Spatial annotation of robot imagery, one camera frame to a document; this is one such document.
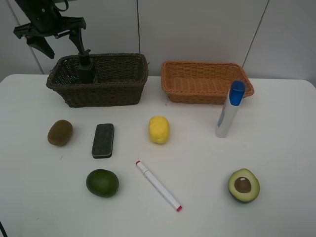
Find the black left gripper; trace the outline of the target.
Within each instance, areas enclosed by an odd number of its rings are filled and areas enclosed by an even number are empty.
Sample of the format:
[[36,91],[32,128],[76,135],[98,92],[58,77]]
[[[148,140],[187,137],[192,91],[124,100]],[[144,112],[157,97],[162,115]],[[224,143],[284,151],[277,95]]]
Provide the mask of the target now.
[[27,45],[54,59],[55,53],[44,37],[58,36],[59,33],[70,31],[69,39],[79,53],[84,53],[81,29],[86,28],[82,17],[65,17],[60,14],[52,0],[17,0],[16,3],[30,20],[14,28],[13,33],[20,39],[26,37]]

